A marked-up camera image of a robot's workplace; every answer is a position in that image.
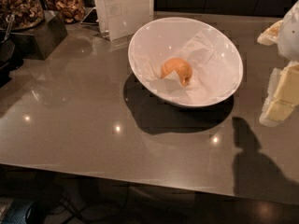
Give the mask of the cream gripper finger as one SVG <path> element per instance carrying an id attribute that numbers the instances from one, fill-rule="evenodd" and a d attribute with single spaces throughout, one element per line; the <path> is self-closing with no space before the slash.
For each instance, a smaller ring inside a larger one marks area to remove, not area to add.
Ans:
<path id="1" fill-rule="evenodd" d="M 278 42 L 278 34 L 283 21 L 277 21 L 263 31 L 257 38 L 257 42 L 262 45 L 271 46 Z"/>
<path id="2" fill-rule="evenodd" d="M 262 114 L 262 125 L 276 127 L 299 106 L 299 62 L 291 61 L 283 69 L 275 68 L 270 76 Z"/>

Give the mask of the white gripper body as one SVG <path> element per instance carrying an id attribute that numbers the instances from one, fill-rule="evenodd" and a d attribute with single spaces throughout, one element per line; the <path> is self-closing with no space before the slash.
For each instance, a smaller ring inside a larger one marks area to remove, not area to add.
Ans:
<path id="1" fill-rule="evenodd" d="M 278 52 L 290 61 L 299 60 L 299 0 L 282 20 L 278 31 Z"/>

